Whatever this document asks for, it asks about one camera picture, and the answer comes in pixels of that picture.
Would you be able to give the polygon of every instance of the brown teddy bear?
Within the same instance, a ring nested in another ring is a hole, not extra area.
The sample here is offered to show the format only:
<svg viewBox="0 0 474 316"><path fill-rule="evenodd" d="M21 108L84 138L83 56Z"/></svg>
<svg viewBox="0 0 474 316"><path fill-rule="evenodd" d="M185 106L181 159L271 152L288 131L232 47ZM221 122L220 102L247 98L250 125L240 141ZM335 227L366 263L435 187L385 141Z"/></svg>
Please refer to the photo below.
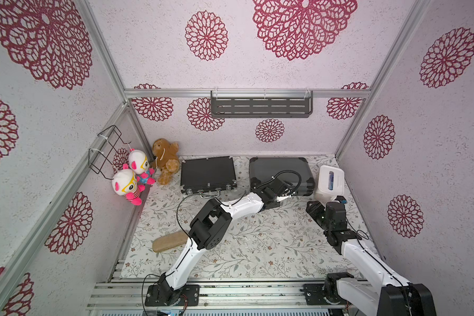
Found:
<svg viewBox="0 0 474 316"><path fill-rule="evenodd" d="M179 158L177 151L179 145L177 142L169 143L166 139L160 138L152 146L152 153L156 156L156 169L160 170L162 174L158 178L160 185L166 186L172 179L172 174L179 171Z"/></svg>

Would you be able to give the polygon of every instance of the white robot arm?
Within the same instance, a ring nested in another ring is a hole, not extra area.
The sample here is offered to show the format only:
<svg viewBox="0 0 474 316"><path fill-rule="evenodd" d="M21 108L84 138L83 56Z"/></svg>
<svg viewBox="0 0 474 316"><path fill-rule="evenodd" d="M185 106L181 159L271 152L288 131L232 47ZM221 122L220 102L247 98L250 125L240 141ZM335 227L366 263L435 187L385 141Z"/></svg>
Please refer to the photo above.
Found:
<svg viewBox="0 0 474 316"><path fill-rule="evenodd" d="M309 202L307 213L322 227L329 244L370 283L363 284L346 272L328 274L323 288L326 300L347 300L366 316L436 315L432 294L423 284L412 284L399 275L372 253L357 232L347 228L343 204L329 202L325 208L318 202Z"/></svg>
<svg viewBox="0 0 474 316"><path fill-rule="evenodd" d="M296 187L291 188L277 178L284 172L297 174L299 182ZM155 304L168 306L177 302L191 270L207 250L214 248L223 239L232 220L278 207L282 200L291 197L301 182L300 174L285 170L249 194L227 204L215 198L209 199L191 221L189 238L179 258L170 270L160 276L157 290L152 294Z"/></svg>
<svg viewBox="0 0 474 316"><path fill-rule="evenodd" d="M262 199L256 193L249 193L242 199L235 199L233 201L226 202L228 205L221 204L221 209L228 213L232 220L241 218L249 214L256 214L262 210L264 203ZM208 248L198 249L199 245L193 238L188 238L184 250L181 255L177 258L174 265L165 272L167 275L167 283L173 290L178 290L186 284L188 276L191 270L199 262L202 255L208 250Z"/></svg>

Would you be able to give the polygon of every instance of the white plush doll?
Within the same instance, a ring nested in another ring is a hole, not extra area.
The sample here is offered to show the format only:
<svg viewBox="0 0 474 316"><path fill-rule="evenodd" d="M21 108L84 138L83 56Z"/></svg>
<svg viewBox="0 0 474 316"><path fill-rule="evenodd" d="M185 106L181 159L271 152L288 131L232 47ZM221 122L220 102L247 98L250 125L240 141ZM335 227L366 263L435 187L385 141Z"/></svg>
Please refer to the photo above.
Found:
<svg viewBox="0 0 474 316"><path fill-rule="evenodd" d="M139 195L145 190L145 186L137 185L135 177L136 175L130 169L120 170L112 177L112 187L117 195L124 195L133 205L140 205L142 200Z"/></svg>
<svg viewBox="0 0 474 316"><path fill-rule="evenodd" d="M131 150L131 153L128 155L128 165L123 165L123 169L131 168L134 173L138 174L137 181L145 185L155 183L155 180L152 178L155 170L150 167L145 153L137 149Z"/></svg>

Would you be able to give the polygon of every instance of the aluminum frame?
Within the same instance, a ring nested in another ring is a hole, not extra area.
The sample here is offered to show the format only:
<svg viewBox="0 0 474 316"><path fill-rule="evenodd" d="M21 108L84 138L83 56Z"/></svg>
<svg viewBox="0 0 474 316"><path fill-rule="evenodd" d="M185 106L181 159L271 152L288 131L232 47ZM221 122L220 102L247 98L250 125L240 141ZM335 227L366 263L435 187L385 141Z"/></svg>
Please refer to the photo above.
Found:
<svg viewBox="0 0 474 316"><path fill-rule="evenodd" d="M100 55L103 66L111 78L111 83L114 86L116 93L120 96L123 102L127 102L127 98L123 92L123 81L116 69L106 42L103 39L102 32L96 23L91 6L87 0L74 0L74 4L76 5L76 9L79 11L79 15L81 16L81 19L88 30L89 36L93 41L93 47L98 52L98 55Z"/></svg>
<svg viewBox="0 0 474 316"><path fill-rule="evenodd" d="M87 310L142 309L141 294L157 279L147 279L141 293L142 281L132 283L97 283L86 307ZM307 305L303 286L322 283L320 280L299 281L195 281L187 284L200 285L199 305L193 309L242 309L242 308L345 308L346 305ZM146 307L156 310L157 307Z"/></svg>
<svg viewBox="0 0 474 316"><path fill-rule="evenodd" d="M109 53L107 45L101 35L101 31L95 21L95 16L92 13L91 7L87 0L74 0L76 8L79 11L79 14L82 17L86 28L93 40L93 46L95 50L101 57L101 61L104 64L105 69L107 70L112 85L114 86L117 94L123 101L123 104L118 106L118 109L114 112L110 120L104 127L110 125L119 124L121 119L126 113L126 109L130 109L133 112L132 124L136 129L141 142L145 145L145 148L148 150L150 147L147 143L144 131L140 126L139 120L137 119L137 114L129 106L128 98L141 98L141 97L171 97L171 98L191 98L191 97L210 97L211 89L157 89L157 90L146 90L146 89L124 89L120 75L115 67L112 56ZM391 74L392 69L398 62L401 54L405 51L407 44L412 38L414 31L417 29L420 24L430 0L416 0L413 4L406 20L399 31L397 38L395 39L390 52L385 58L383 65L380 67L376 78L371 85L372 90L343 90L343 89L318 89L313 90L313 97L315 98L367 98L367 101L364 102L356 112L355 118L353 119L350 127L346 131L345 136L343 137L339 148L336 152L336 157L340 158L344 155L347 145L354 138L356 131L361 127L362 121L367 117L368 111L371 110L373 106L373 101L376 99L379 92L383 89L385 81ZM305 96L306 90L217 90L217 95L221 97L290 97L290 98L302 98ZM92 148L103 148L105 145L105 139L102 137L95 138L94 142L91 144ZM6 301L9 299L11 294L13 294L14 289L19 283L20 279L25 273L26 268L34 258L38 249L43 245L45 238L48 237L51 230L56 225L61 214L64 212L68 206L73 195L80 187L82 182L85 180L86 176L89 173L89 167L87 165L87 156L83 155L82 159L77 164L76 168L69 175L63 186L60 188L58 193L55 195L51 204L42 214L41 218L35 224L29 235L25 238L23 243L20 245L18 250L14 253L13 257L7 263L4 272L0 275L0 313L2 307L5 305ZM135 287L141 283L133 283L131 285L127 283L112 283L115 287L116 285L121 285L123 287ZM109 283L101 284L102 287L109 287ZM116 309L116 304L119 302L117 298L113 298L114 306L113 309ZM275 307L281 307L280 302L274 303ZM330 308L340 307L339 305L330 305Z"/></svg>
<svg viewBox="0 0 474 316"><path fill-rule="evenodd" d="M337 147L337 151L335 152L335 156L337 158L340 159L344 155L349 143L351 143L351 141L356 136L356 133L362 128L363 122L365 121L369 112L372 110L374 101L378 97L379 93L383 90L384 85L386 81L388 81L393 68L395 68L397 65L400 57L407 49L407 45L411 41L414 32L422 22L430 2L431 0L416 0L413 3L404 23L402 24L402 27L399 30L397 37L395 38L395 41L392 44L392 47L390 48L390 51L386 55L383 64L379 68L379 71L371 84L371 94L366 100L363 100L356 110L355 116L351 121L351 125L349 125L349 128L346 130L346 133Z"/></svg>
<svg viewBox="0 0 474 316"><path fill-rule="evenodd" d="M367 98L371 89L125 89L127 98Z"/></svg>

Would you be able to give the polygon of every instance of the wooden brush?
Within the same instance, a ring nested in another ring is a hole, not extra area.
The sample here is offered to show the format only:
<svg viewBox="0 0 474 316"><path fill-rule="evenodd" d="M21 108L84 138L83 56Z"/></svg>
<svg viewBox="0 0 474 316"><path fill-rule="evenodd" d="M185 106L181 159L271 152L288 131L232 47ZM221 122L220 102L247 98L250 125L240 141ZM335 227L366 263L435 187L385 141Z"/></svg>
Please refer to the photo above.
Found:
<svg viewBox="0 0 474 316"><path fill-rule="evenodd" d="M152 250L154 252L162 252L168 249L172 249L177 246L186 244L188 236L183 231L177 231L159 238L156 238L152 242Z"/></svg>

